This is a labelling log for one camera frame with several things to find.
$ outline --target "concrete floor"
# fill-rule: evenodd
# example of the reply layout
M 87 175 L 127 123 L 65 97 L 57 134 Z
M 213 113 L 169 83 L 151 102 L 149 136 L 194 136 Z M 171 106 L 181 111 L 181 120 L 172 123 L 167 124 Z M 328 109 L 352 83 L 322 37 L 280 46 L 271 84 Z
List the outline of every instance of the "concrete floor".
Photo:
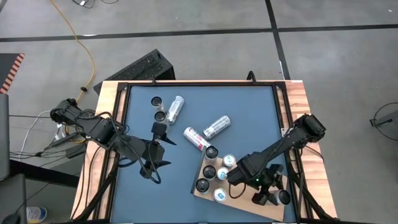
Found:
M 77 34 L 117 34 L 167 30 L 271 26 L 261 0 L 120 0 L 92 9 L 55 1 Z M 398 23 L 394 0 L 272 0 L 278 27 L 353 26 Z M 0 12 L 0 37 L 71 35 L 48 0 L 8 0 Z M 321 141 L 333 199 L 342 220 L 396 223 L 398 220 L 397 143 L 370 127 L 376 110 L 397 101 L 397 29 L 280 33 L 290 76 L 303 80 L 312 112 L 328 129 Z M 220 34 L 84 40 L 98 70 L 94 83 L 159 49 L 178 79 L 237 79 L 253 70 L 260 79 L 281 79 L 271 33 Z M 68 97 L 77 97 L 91 73 L 85 51 L 75 41 L 1 42 L 1 53 L 25 53 L 9 90 L 10 113 L 37 115 Z M 82 108 L 95 108 L 89 91 Z M 388 110 L 398 109 L 391 106 Z M 30 118 L 11 119 L 11 150 L 19 151 Z M 26 151 L 42 150 L 55 123 L 41 119 Z M 396 128 L 384 131 L 398 138 Z M 29 159 L 41 165 L 46 159 Z M 82 158 L 51 164 L 74 174 Z M 28 182 L 27 194 L 39 188 Z M 60 194 L 49 186 L 28 204 L 50 208 L 50 220 L 65 221 L 75 190 Z

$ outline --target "table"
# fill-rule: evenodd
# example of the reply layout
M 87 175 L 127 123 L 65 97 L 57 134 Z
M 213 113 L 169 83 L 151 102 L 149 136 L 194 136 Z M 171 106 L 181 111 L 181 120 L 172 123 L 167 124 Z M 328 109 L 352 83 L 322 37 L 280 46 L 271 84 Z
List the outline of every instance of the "table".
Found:
M 212 83 L 213 85 L 220 85 L 222 83 L 245 83 L 250 85 L 252 81 L 250 80 L 174 80 L 174 81 L 157 81 L 158 84 L 184 84 L 184 85 L 192 85 L 198 83 Z M 282 115 L 282 120 L 284 126 L 288 126 L 288 119 L 295 120 L 304 113 L 310 113 L 310 108 L 308 105 L 307 97 L 304 90 L 304 85 L 302 81 L 279 81 L 279 80 L 261 80 L 257 81 L 257 83 L 270 83 L 274 82 L 278 84 L 280 88 L 277 90 L 277 95 L 280 104 L 280 112 Z M 121 81 L 108 81 L 103 83 L 103 88 L 99 96 L 99 101 L 97 105 L 96 112 L 100 113 L 103 111 L 109 111 L 116 113 L 116 119 L 121 121 L 123 116 L 123 111 L 125 109 L 125 102 L 126 102 L 126 90 L 121 88 L 122 85 L 120 83 L 126 83 Z M 128 81 L 128 83 L 135 83 L 135 84 L 148 84 L 150 85 L 152 81 Z M 318 144 L 311 144 L 310 147 L 320 151 Z M 97 149 L 97 145 L 94 142 L 90 142 L 86 152 L 86 164 L 89 164 L 93 159 L 93 154 Z M 110 159 L 108 163 L 105 164 L 105 157 L 108 156 Z M 91 169 L 91 179 L 90 183 L 88 184 L 88 166 L 85 167 L 85 184 L 82 185 L 82 178 L 80 179 L 78 190 L 75 197 L 75 204 L 73 206 L 73 211 L 77 207 L 77 211 L 74 217 L 78 216 L 85 207 L 86 198 L 82 197 L 81 202 L 78 205 L 78 200 L 80 198 L 80 192 L 83 189 L 83 195 L 85 196 L 87 193 L 87 188 L 90 186 L 88 191 L 88 201 L 95 195 L 99 182 L 101 180 L 101 176 L 105 175 L 102 173 L 103 166 L 107 167 L 107 170 L 110 170 L 110 167 L 113 163 L 114 153 L 111 152 L 106 155 L 104 150 L 98 151 L 96 154 L 93 167 Z M 327 213 L 332 216 L 336 216 L 335 207 L 333 203 L 333 199 L 331 197 L 330 188 L 328 185 L 328 180 L 325 172 L 325 167 L 323 165 L 322 160 L 317 157 L 316 155 L 312 154 L 310 151 L 304 150 L 303 156 L 301 158 L 302 161 L 302 168 L 305 174 L 305 180 L 307 183 L 307 187 L 318 203 L 325 209 Z M 114 189 L 109 191 L 109 189 L 103 195 L 102 201 L 100 206 L 91 214 L 91 218 L 109 218 L 111 212 L 107 209 L 107 205 L 112 203 L 109 198 L 113 198 Z M 301 206 L 301 216 L 306 217 L 307 211 L 305 209 L 305 205 Z

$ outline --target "black frame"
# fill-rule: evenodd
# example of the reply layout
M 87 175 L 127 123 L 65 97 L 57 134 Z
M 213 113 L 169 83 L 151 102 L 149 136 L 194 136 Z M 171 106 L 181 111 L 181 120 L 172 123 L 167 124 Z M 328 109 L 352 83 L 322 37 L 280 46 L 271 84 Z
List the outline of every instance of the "black frame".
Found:
M 280 82 L 278 82 L 278 81 L 276 81 L 276 82 L 257 82 L 252 71 L 249 72 L 247 80 L 251 80 L 251 82 L 244 82 L 244 81 L 228 82 L 227 80 L 225 82 L 206 82 L 206 81 L 204 81 L 204 82 L 189 82 L 189 80 L 188 80 L 188 82 L 156 82 L 155 80 L 153 80 L 152 82 L 142 81 L 142 83 L 119 82 L 117 93 L 116 93 L 116 100 L 115 100 L 115 104 L 114 104 L 114 108 L 113 108 L 113 116 L 114 117 L 117 116 L 118 108 L 120 105 L 121 91 L 127 88 L 126 96 L 124 99 L 122 120 L 121 120 L 121 123 L 125 124 L 126 116 L 127 116 L 126 111 L 129 108 L 129 102 L 130 102 L 129 99 L 130 99 L 130 95 L 131 95 L 131 87 L 133 87 L 133 86 L 148 86 L 148 87 L 154 87 L 154 86 L 271 86 L 273 89 L 273 94 L 274 94 L 275 108 L 277 110 L 279 128 L 288 128 L 288 127 L 284 127 L 284 121 L 282 118 L 282 112 L 281 112 L 281 108 L 280 108 L 280 104 L 279 104 L 279 97 L 277 94 L 277 89 L 279 88 L 282 91 L 282 96 L 283 96 L 284 105 L 285 105 L 285 109 L 286 109 L 288 124 L 291 125 L 293 123 L 293 120 L 292 120 L 292 113 L 290 110 L 290 104 L 289 104 L 289 99 L 287 96 L 287 89 L 286 89 L 285 82 L 283 82 L 283 81 L 280 81 Z M 99 185 L 101 185 L 103 183 L 103 181 L 105 180 L 106 171 L 108 170 L 109 153 L 110 152 L 106 152 L 106 153 L 108 155 L 106 155 L 104 158 L 104 163 L 103 163 L 103 168 L 101 171 L 101 179 L 100 179 Z M 285 152 L 284 156 L 285 156 L 286 164 L 291 164 L 292 161 L 290 160 L 289 152 Z M 298 175 L 299 175 L 299 177 L 301 177 L 301 175 L 304 175 L 303 172 L 301 172 L 301 171 L 303 171 L 303 166 L 302 166 L 301 158 L 299 157 L 299 154 L 297 151 L 295 151 L 295 157 L 298 158 L 295 160 L 295 163 L 296 163 L 296 166 L 298 169 Z M 117 163 L 118 159 L 119 159 L 119 154 L 116 153 L 114 163 Z M 287 173 L 288 173 L 288 175 L 292 175 L 292 173 L 295 174 L 295 171 L 287 169 Z M 304 186 L 307 186 L 304 176 L 303 176 L 303 179 L 304 179 Z M 293 198 L 293 206 L 294 206 L 294 212 L 295 212 L 295 217 L 296 217 L 296 221 L 297 221 L 297 220 L 301 219 L 301 216 L 300 216 L 301 213 L 298 210 L 298 208 L 300 208 L 300 206 L 298 205 L 298 200 L 299 200 L 298 196 L 299 195 L 296 192 L 294 182 L 289 180 L 288 183 L 289 183 L 289 187 L 290 187 L 291 191 L 293 192 L 293 197 L 292 197 Z M 116 179 L 112 182 L 112 184 L 110 186 L 108 203 L 106 206 L 106 214 L 105 214 L 106 219 L 111 218 L 111 210 L 112 210 L 112 206 L 113 206 L 115 186 L 116 186 Z M 312 209 L 310 208 L 310 205 L 308 204 L 308 202 L 306 201 L 305 198 L 304 198 L 304 202 L 305 202 L 307 217 L 313 218 Z M 95 208 L 93 219 L 98 218 L 100 206 L 101 206 L 101 202 L 98 203 Z

